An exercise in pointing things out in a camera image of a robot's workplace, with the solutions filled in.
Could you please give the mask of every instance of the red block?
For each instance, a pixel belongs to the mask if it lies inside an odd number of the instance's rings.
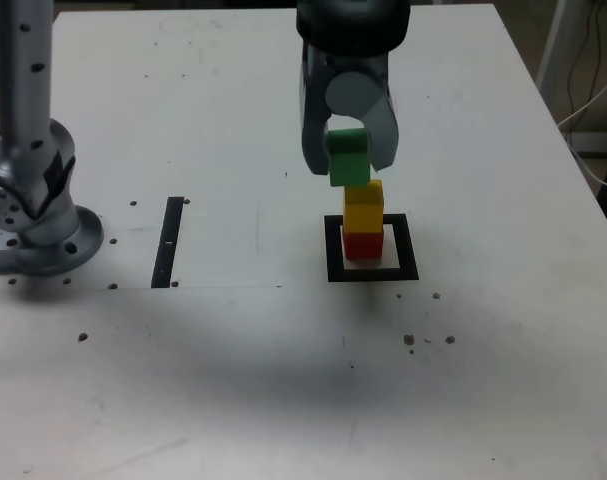
[[[343,232],[343,249],[348,260],[381,258],[383,255],[383,230],[381,233]]]

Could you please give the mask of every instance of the black tape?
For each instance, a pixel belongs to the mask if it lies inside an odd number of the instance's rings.
[[[170,288],[182,214],[183,197],[169,197],[167,199],[167,206],[165,207],[165,217],[163,218],[159,247],[156,252],[156,262],[154,263],[154,273],[152,274],[152,288]]]

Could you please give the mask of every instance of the gray robot arm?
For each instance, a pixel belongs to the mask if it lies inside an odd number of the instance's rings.
[[[72,202],[74,141],[50,118],[53,13],[52,0],[0,0],[0,273],[65,272],[103,240]]]
[[[398,127],[388,88],[388,53],[401,44],[408,0],[299,0],[303,38],[301,144],[312,173],[327,175],[332,114],[360,120],[375,170],[394,163]]]

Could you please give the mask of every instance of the white tabletop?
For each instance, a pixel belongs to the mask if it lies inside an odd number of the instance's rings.
[[[376,284],[327,282],[293,11],[54,30],[106,242],[0,277],[0,480],[607,479],[607,222],[493,7],[417,7],[391,54],[420,280]],[[180,286],[152,290],[169,196]]]

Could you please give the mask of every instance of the stacked blocks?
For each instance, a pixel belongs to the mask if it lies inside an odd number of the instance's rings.
[[[366,129],[327,133],[330,184],[345,187],[343,247],[348,260],[383,254],[383,185],[370,181],[369,134]]]
[[[383,184],[345,187],[343,246],[348,260],[381,258],[383,254]]]

